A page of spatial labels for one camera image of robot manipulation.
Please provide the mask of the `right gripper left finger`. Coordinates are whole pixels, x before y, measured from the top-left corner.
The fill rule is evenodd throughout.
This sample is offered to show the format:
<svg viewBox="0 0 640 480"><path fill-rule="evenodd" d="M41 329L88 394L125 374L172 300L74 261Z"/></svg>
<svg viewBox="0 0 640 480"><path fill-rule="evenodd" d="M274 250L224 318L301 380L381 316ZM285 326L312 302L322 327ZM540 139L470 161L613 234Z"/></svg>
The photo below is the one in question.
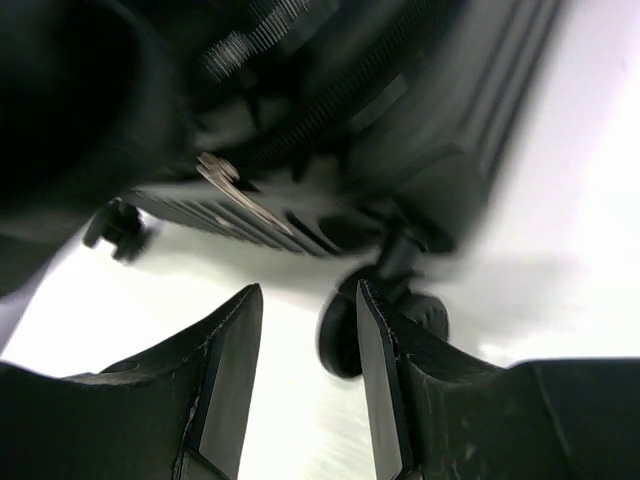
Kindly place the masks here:
<svg viewBox="0 0 640 480"><path fill-rule="evenodd" d="M97 374L1 367L5 479L234 479L260 348L258 285Z"/></svg>

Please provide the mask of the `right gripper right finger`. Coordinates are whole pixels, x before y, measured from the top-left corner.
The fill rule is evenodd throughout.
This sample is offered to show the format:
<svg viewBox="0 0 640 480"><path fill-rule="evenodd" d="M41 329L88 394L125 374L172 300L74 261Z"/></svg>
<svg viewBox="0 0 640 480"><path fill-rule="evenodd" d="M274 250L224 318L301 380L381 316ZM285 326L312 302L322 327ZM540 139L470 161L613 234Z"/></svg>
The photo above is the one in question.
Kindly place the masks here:
<svg viewBox="0 0 640 480"><path fill-rule="evenodd" d="M379 479L635 479L639 362L500 368L437 338L370 283L357 330Z"/></svg>

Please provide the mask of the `black hard-shell suitcase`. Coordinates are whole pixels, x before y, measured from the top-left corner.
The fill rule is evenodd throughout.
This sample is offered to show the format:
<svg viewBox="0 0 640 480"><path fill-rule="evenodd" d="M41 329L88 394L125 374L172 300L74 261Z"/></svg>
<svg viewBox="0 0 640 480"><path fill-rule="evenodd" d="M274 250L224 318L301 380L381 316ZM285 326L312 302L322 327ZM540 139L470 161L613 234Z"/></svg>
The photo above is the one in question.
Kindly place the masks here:
<svg viewBox="0 0 640 480"><path fill-rule="evenodd" d="M483 214L560 1L5 1L1 292L77 232L133 259L143 213L317 257L323 367L360 375L355 289L411 290Z"/></svg>

